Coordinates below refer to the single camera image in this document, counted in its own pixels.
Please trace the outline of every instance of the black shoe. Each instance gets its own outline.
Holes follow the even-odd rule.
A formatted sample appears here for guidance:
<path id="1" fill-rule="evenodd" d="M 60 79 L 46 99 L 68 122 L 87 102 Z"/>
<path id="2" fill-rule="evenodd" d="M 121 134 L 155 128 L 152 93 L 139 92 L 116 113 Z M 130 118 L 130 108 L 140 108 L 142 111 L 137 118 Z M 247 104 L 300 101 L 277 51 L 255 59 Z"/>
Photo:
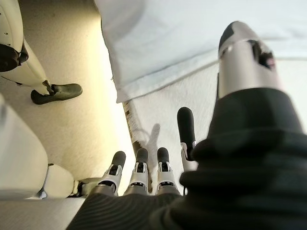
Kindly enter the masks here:
<path id="1" fill-rule="evenodd" d="M 31 92 L 31 99 L 35 104 L 46 104 L 54 101 L 65 101 L 81 95 L 82 88 L 78 84 L 51 85 L 54 91 L 51 95 L 41 95 L 36 90 Z"/>

